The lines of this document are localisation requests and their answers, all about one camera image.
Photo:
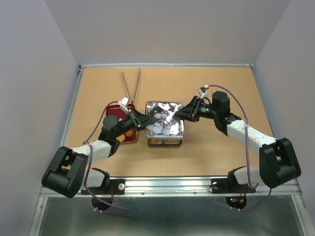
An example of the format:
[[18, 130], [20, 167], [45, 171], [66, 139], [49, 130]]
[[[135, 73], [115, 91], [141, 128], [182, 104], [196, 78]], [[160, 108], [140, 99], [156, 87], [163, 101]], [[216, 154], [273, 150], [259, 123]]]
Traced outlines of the orange fish cookie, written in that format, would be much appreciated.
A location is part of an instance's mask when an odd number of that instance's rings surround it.
[[150, 143], [153, 144], [153, 145], [154, 145], [155, 143], [157, 143], [157, 142], [158, 142], [157, 139], [150, 139]]

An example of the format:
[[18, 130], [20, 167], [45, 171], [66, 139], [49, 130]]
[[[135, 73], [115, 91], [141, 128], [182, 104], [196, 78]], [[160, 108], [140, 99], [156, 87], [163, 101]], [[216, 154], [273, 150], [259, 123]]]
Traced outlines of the gold tin lid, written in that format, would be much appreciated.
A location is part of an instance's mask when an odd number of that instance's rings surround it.
[[146, 115], [157, 121], [146, 127], [147, 139], [182, 140], [185, 136], [184, 120], [175, 116], [183, 108], [178, 102], [148, 101]]

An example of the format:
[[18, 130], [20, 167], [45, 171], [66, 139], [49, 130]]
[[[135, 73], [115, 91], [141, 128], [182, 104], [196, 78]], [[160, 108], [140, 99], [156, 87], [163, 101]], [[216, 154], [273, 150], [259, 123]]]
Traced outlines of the metal tongs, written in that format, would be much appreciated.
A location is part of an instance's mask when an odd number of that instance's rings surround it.
[[122, 78], [123, 78], [123, 83], [124, 83], [125, 89], [127, 91], [127, 96], [129, 98], [131, 104], [134, 104], [135, 100], [137, 98], [137, 93], [138, 93], [138, 88], [139, 88], [139, 83], [140, 83], [140, 78], [141, 78], [141, 68], [139, 67], [138, 70], [137, 70], [137, 78], [136, 78], [136, 81], [135, 81], [133, 93], [130, 92], [130, 89], [129, 89], [128, 85], [127, 85], [127, 81], [126, 81], [126, 77], [125, 77], [125, 73], [124, 72], [122, 72]]

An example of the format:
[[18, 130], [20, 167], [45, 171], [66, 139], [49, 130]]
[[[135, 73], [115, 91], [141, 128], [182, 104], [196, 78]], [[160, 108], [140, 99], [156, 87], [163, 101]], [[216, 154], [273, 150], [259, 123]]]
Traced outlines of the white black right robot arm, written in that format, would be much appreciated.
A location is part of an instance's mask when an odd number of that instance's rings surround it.
[[245, 145], [246, 158], [249, 158], [250, 150], [258, 155], [258, 166], [247, 163], [229, 173], [226, 186], [232, 192], [239, 191], [244, 185], [253, 188], [257, 184], [273, 189], [301, 175], [292, 142], [287, 138], [265, 135], [249, 126], [230, 111], [230, 99], [225, 92], [214, 92], [210, 104], [195, 96], [175, 116], [191, 122], [198, 122], [200, 118], [212, 119], [217, 130]]

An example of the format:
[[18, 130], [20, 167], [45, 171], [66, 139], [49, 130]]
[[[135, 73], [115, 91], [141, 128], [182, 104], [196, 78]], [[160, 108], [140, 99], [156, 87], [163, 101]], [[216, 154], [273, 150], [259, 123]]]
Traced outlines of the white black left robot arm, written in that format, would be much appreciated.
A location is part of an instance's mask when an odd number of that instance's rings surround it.
[[80, 190], [92, 187], [97, 193], [109, 190], [108, 174], [102, 170], [91, 170], [93, 161], [114, 155], [121, 142], [118, 137], [132, 129], [144, 130], [154, 124], [156, 117], [130, 109], [124, 118], [106, 116], [98, 139], [86, 141], [81, 147], [59, 147], [46, 169], [41, 184], [68, 198]]

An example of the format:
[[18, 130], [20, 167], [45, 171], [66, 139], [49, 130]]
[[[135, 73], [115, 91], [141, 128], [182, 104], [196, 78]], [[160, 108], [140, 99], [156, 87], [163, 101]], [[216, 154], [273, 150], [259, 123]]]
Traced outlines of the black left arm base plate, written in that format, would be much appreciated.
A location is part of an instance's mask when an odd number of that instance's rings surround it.
[[105, 179], [98, 187], [88, 187], [88, 189], [95, 195], [123, 195], [125, 193], [126, 180], [119, 179]]

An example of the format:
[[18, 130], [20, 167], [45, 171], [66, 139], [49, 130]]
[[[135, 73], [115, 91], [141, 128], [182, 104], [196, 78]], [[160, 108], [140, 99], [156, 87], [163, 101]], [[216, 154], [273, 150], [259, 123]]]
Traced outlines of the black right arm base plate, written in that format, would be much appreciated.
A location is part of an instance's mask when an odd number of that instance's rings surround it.
[[247, 184], [239, 184], [236, 179], [229, 177], [221, 177], [211, 179], [209, 191], [214, 194], [240, 194], [255, 193], [255, 189], [251, 189]]

